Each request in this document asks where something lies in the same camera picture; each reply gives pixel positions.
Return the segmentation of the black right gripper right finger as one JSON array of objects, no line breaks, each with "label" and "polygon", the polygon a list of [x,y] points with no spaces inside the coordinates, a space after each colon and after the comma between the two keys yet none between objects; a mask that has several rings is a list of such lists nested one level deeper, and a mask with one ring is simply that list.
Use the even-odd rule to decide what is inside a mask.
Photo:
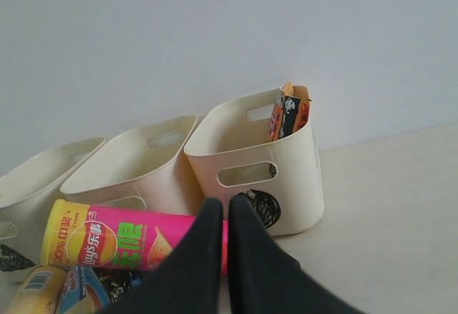
[{"label": "black right gripper right finger", "polygon": [[229,203],[228,284],[233,313],[361,312],[302,271],[242,193]]}]

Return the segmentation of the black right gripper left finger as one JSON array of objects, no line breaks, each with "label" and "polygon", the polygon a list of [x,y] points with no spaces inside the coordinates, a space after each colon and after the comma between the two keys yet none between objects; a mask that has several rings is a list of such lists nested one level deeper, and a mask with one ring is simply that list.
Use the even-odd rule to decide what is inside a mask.
[{"label": "black right gripper left finger", "polygon": [[223,206],[206,199],[178,246],[142,283],[100,313],[217,313]]}]

